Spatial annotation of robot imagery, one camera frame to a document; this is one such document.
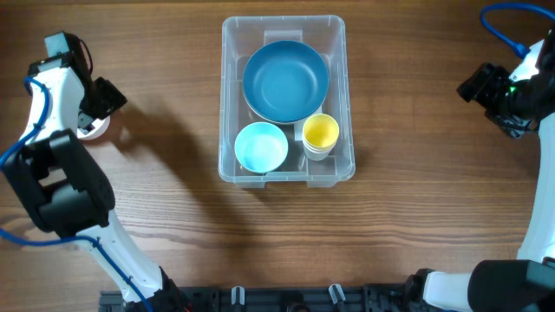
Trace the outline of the light blue bowl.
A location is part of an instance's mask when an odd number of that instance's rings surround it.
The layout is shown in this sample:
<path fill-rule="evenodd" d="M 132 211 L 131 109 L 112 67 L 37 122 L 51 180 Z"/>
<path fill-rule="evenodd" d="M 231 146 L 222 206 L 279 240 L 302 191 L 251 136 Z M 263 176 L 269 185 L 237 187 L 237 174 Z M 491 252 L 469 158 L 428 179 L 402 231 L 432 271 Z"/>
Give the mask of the light blue bowl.
<path fill-rule="evenodd" d="M 234 152 L 244 169 L 262 174 L 274 171 L 284 163 L 289 143 L 279 127 L 260 121 L 251 123 L 238 133 Z"/>

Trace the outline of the yellow cup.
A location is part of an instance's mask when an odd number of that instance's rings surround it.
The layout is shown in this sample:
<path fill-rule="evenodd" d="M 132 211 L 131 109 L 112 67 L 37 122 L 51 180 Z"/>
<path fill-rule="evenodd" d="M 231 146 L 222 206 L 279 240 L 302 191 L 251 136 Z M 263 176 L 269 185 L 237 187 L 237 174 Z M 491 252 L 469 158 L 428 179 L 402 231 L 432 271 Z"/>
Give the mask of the yellow cup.
<path fill-rule="evenodd" d="M 330 150 L 339 138 L 340 127 L 328 114 L 314 114 L 309 117 L 302 130 L 302 139 L 315 150 Z"/>

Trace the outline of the dark blue bowl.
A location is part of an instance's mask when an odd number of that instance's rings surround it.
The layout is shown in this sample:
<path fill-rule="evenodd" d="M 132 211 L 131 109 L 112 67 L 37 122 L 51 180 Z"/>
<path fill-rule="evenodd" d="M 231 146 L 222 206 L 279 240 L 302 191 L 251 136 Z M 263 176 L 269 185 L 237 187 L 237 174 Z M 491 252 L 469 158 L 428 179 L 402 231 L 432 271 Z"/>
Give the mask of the dark blue bowl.
<path fill-rule="evenodd" d="M 282 40 L 257 50 L 247 61 L 243 93 L 251 104 L 268 101 L 324 103 L 330 74 L 324 59 L 311 46 Z"/>

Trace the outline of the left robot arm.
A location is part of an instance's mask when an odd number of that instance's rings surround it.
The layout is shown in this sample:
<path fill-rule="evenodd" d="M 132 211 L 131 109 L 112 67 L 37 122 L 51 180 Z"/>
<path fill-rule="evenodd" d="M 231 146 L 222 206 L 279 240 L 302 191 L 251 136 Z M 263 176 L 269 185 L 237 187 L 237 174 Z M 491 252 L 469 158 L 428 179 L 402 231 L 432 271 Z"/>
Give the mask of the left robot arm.
<path fill-rule="evenodd" d="M 86 250 L 116 283 L 126 311 L 190 311 L 193 306 L 146 256 L 118 219 L 114 190 L 82 144 L 98 135 L 126 97 L 92 78 L 86 43 L 65 31 L 44 39 L 47 58 L 29 65 L 23 84 L 32 97 L 27 126 L 1 157 L 1 171 L 34 225 L 54 241 Z"/>

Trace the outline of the cream plate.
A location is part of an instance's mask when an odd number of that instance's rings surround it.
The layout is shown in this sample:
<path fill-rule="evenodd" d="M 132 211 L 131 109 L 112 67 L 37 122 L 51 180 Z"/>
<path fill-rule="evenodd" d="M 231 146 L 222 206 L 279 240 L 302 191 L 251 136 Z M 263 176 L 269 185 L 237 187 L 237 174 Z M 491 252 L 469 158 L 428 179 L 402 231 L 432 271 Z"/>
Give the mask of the cream plate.
<path fill-rule="evenodd" d="M 268 101 L 261 101 L 256 104 L 251 104 L 247 101 L 246 105 L 252 113 L 260 119 L 280 125 L 295 124 L 297 121 L 314 113 L 319 107 L 322 107 L 323 110 L 323 103 L 316 106 L 314 103 L 308 101 L 292 103 L 279 102 L 276 106 L 273 106 Z"/>

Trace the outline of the pink bowl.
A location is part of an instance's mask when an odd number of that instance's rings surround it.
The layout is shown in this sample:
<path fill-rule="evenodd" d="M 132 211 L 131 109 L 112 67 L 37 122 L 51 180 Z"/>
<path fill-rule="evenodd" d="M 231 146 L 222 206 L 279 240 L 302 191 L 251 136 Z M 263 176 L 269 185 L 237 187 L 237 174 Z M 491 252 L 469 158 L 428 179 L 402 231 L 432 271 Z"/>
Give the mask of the pink bowl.
<path fill-rule="evenodd" d="M 110 123 L 110 117 L 106 117 L 103 120 L 96 119 L 92 122 L 92 129 L 87 133 L 84 133 L 83 129 L 77 129 L 77 138 L 79 140 L 94 140 L 103 135 L 108 129 Z"/>

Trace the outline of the pink cup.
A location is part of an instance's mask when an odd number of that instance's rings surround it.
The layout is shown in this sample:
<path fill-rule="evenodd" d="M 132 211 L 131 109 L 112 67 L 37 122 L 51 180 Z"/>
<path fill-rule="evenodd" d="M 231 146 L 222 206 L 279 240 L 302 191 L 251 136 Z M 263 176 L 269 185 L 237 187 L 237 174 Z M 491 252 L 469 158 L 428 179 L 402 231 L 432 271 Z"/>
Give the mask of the pink cup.
<path fill-rule="evenodd" d="M 304 153 L 306 157 L 314 161 L 321 161 L 325 159 L 334 148 L 334 146 L 324 148 L 324 149 L 315 148 L 313 146 L 310 146 L 306 142 L 303 143 L 303 147 L 304 147 Z"/>

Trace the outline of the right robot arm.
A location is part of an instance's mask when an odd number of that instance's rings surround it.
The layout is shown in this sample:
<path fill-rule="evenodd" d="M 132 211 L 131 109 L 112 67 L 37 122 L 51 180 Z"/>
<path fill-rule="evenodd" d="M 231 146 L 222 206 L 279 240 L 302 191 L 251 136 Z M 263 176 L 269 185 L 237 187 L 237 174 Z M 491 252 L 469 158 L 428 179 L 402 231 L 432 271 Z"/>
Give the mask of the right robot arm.
<path fill-rule="evenodd" d="M 415 108 L 429 157 L 414 187 L 419 219 L 447 259 L 454 243 L 507 241 L 508 260 L 426 274 L 426 304 L 449 311 L 552 310 L 554 304 L 554 39 L 506 72 L 481 66 L 454 103 Z"/>

